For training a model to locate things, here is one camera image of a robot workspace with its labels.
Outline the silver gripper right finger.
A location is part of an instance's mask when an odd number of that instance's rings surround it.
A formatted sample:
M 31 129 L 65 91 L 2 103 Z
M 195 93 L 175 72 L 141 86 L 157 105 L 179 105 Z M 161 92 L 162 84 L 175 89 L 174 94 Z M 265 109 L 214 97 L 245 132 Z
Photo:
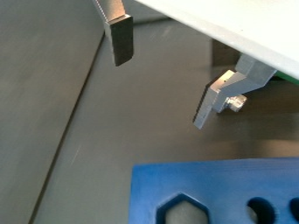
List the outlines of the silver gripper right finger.
M 223 109 L 239 112 L 247 97 L 245 93 L 262 88 L 273 78 L 277 70 L 262 61 L 243 54 L 238 60 L 235 71 L 229 70 L 205 90 L 194 117 L 194 125 L 201 129 L 211 111 L 221 113 Z

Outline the black-padded gripper left finger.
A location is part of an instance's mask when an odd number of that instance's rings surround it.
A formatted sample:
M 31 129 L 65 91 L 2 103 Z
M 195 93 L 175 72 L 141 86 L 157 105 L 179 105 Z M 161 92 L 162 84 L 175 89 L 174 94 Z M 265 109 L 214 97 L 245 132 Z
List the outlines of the black-padded gripper left finger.
M 93 0 L 102 17 L 107 38 L 119 67 L 134 57 L 134 18 L 127 14 L 122 0 Z

